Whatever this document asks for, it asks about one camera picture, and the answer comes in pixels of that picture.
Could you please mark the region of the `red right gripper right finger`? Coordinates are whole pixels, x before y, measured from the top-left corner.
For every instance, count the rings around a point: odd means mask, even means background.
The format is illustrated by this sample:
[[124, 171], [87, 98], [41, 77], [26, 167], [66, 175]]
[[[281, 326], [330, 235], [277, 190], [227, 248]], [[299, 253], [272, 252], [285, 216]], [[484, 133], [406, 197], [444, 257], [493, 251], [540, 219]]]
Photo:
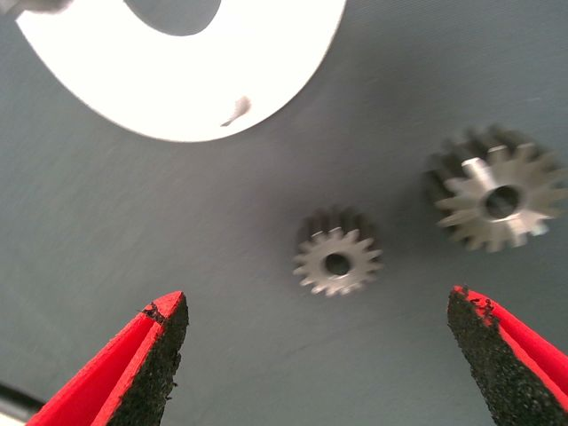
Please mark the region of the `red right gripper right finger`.
[[449, 294], [447, 321], [497, 425], [567, 423], [567, 355], [489, 296]]

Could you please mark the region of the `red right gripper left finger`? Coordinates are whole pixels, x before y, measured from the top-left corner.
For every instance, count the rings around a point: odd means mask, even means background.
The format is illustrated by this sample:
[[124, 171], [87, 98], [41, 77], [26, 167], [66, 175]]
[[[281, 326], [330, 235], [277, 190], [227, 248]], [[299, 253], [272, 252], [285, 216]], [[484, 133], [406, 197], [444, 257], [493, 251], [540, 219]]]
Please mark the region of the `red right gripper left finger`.
[[189, 324], [185, 294], [161, 296], [111, 339], [29, 425], [159, 425]]

